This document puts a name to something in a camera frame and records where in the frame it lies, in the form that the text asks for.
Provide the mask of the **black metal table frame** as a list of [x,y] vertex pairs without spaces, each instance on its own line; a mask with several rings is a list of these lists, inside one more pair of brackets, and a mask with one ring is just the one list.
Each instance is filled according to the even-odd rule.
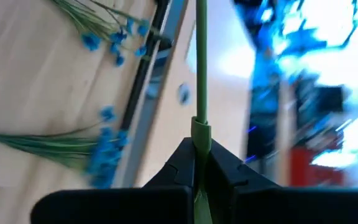
[[[162,31],[164,28],[164,22],[169,14],[170,4],[172,0],[154,0],[157,5],[157,11],[153,17],[151,25],[153,28],[157,28],[158,31]],[[170,49],[173,45],[173,40],[163,34],[149,34],[146,39],[146,56],[152,56],[155,51]],[[122,118],[120,130],[128,131],[132,120],[135,116],[135,110],[140,100],[140,94],[146,83],[147,72],[151,66],[152,60],[141,59],[138,66],[132,90],[126,105],[126,110]]]

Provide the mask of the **black computer monitor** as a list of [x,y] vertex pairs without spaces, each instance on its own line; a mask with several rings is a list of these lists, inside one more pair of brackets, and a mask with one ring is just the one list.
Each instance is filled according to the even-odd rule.
[[317,85],[312,79],[295,83],[296,112],[341,113],[344,111],[342,86]]

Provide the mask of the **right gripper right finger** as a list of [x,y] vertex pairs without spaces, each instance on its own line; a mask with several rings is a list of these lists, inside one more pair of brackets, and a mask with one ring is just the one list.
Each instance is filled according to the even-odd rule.
[[214,224],[358,224],[358,189],[281,187],[216,141],[205,187]]

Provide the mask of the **sparse blue flower spray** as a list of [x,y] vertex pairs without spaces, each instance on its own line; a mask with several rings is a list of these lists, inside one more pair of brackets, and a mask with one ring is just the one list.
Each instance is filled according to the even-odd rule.
[[150,21],[138,18],[103,4],[100,0],[49,0],[67,16],[81,36],[81,41],[90,52],[98,50],[103,42],[109,45],[114,64],[122,66],[125,52],[148,59],[146,44],[129,46],[132,40],[144,40],[148,34],[160,36],[160,31]]

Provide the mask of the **light wood desk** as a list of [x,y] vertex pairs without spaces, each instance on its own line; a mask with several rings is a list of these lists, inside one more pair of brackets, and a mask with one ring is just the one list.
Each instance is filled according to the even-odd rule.
[[[244,158],[255,47],[232,0],[207,3],[208,123],[215,141]],[[134,181],[137,187],[146,184],[182,139],[190,135],[191,118],[196,114],[195,22],[196,0],[185,0]],[[190,87],[188,105],[178,102],[177,91],[182,83]]]

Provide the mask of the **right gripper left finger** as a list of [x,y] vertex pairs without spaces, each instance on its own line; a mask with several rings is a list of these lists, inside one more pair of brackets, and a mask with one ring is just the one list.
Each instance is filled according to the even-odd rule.
[[141,188],[61,190],[40,199],[30,224],[194,224],[195,146],[184,138]]

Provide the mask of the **dense blue flower bunch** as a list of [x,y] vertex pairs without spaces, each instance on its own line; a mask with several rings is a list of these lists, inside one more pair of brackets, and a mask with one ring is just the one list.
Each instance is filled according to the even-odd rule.
[[58,134],[0,133],[0,143],[77,170],[92,187],[108,189],[129,142],[127,131],[113,129],[115,120],[114,107],[109,105],[91,126]]

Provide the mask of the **red partition panel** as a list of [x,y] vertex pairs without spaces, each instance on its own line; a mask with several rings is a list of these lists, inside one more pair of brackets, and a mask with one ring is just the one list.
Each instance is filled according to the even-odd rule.
[[293,187],[343,186],[343,171],[333,167],[313,165],[312,161],[316,155],[315,151],[303,146],[291,149],[289,185]]

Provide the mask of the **large window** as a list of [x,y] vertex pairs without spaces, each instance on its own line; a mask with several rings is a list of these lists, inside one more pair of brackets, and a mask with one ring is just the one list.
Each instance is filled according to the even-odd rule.
[[257,56],[252,87],[305,69],[358,86],[358,0],[234,0]]

